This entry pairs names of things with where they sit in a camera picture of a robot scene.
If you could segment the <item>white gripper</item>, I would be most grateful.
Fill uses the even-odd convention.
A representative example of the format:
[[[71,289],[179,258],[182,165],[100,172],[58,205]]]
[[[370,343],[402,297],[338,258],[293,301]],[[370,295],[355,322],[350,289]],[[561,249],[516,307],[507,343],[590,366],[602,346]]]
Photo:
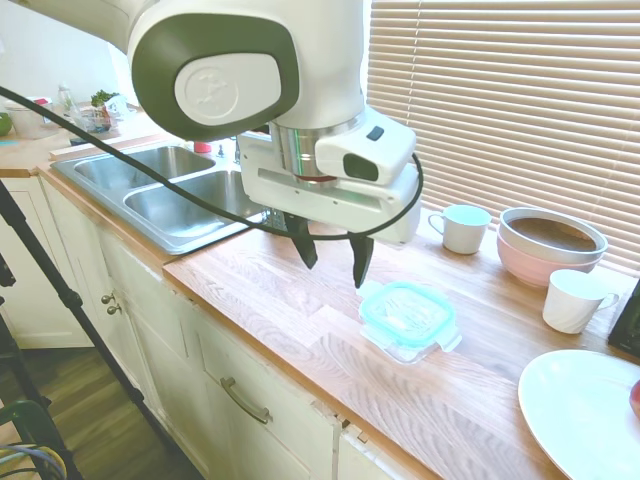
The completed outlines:
[[[241,134],[238,148],[245,193],[256,203],[286,212],[286,230],[309,270],[318,257],[307,219],[353,232],[349,239],[354,259],[352,272],[355,288],[359,289],[365,281],[375,241],[355,233],[385,223],[410,203],[418,192],[416,167],[404,167],[387,186],[347,179],[318,186],[286,171],[275,144],[266,135]]]

